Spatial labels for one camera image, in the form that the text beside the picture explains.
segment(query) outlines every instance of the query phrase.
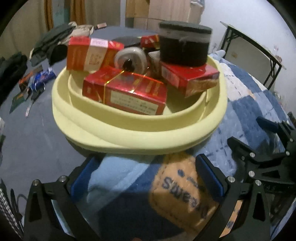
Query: yellow plastic container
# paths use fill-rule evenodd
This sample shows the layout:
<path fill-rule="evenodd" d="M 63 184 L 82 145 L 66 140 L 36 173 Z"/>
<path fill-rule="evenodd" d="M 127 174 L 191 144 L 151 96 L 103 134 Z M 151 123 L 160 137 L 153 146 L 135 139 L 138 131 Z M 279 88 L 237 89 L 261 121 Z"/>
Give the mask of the yellow plastic container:
<path fill-rule="evenodd" d="M 184 99 L 168 88 L 163 115 L 128 113 L 82 96 L 87 72 L 63 69 L 52 89 L 54 119 L 65 136 L 78 146 L 99 152 L 165 154 L 190 148 L 217 128 L 227 107 L 224 74 L 218 62 L 219 84 Z"/>

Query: orange curtain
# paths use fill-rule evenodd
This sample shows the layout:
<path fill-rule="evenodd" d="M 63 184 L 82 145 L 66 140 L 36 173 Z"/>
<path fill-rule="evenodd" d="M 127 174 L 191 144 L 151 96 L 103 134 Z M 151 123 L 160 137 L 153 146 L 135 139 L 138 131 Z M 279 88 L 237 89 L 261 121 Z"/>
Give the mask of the orange curtain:
<path fill-rule="evenodd" d="M 84 0 L 71 0 L 70 21 L 75 21 L 77 25 L 86 24 Z"/>
<path fill-rule="evenodd" d="M 54 27 L 52 19 L 52 0 L 44 0 L 44 16 L 46 28 L 47 30 L 51 30 Z"/>

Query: blue blanket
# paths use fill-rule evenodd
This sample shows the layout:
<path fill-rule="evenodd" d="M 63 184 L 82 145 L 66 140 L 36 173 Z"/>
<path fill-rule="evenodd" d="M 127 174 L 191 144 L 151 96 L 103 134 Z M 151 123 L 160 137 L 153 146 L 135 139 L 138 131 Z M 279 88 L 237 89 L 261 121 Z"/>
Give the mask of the blue blanket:
<path fill-rule="evenodd" d="M 107 154 L 100 166 L 92 160 L 87 178 L 77 183 L 79 191 L 72 199 L 104 240 L 192 240 L 217 206 L 202 181 L 195 182 L 194 157 L 204 153 L 225 176 L 239 180 L 243 168 L 231 156 L 229 137 L 259 153 L 284 150 L 279 137 L 266 133 L 256 122 L 258 116 L 276 122 L 288 120 L 272 93 L 243 69 L 213 57 L 226 77 L 228 106 L 209 140 L 164 156 Z M 282 223 L 293 209 L 294 204 Z M 66 225 L 63 228 L 71 234 Z"/>

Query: jar lid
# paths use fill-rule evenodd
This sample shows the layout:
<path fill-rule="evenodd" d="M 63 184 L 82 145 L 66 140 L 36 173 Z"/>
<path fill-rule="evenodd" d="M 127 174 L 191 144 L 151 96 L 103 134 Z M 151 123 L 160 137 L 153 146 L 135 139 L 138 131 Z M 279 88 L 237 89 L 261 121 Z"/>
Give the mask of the jar lid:
<path fill-rule="evenodd" d="M 180 21 L 162 21 L 159 23 L 160 28 L 169 28 L 172 30 L 181 30 L 181 31 L 188 31 L 188 32 L 195 32 L 200 34 L 211 34 L 212 29 L 199 25 L 197 23 L 186 23 Z"/>

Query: gray bed sheet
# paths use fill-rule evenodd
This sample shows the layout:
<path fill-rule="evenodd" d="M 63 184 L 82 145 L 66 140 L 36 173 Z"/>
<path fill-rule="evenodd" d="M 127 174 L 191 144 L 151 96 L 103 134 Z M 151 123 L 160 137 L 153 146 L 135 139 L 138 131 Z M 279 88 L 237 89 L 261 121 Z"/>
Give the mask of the gray bed sheet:
<path fill-rule="evenodd" d="M 114 39 L 144 34 L 152 32 L 112 26 L 94 31 L 91 37 Z M 42 66 L 48 68 L 48 61 L 43 61 Z M 66 60 L 63 60 L 52 68 L 58 75 L 65 66 Z M 30 70 L 32 66 L 28 62 L 26 74 Z M 61 175 L 69 175 L 89 155 L 88 151 L 68 142 L 56 125 L 52 114 L 53 83 L 46 84 L 45 92 L 33 104 L 28 118 L 25 112 L 29 100 L 9 114 L 13 97 L 20 92 L 18 85 L 0 107 L 0 117 L 5 121 L 0 178 L 7 190 L 14 189 L 21 214 L 25 213 L 24 197 L 28 196 L 33 180 L 39 179 L 42 183 L 56 181 Z"/>

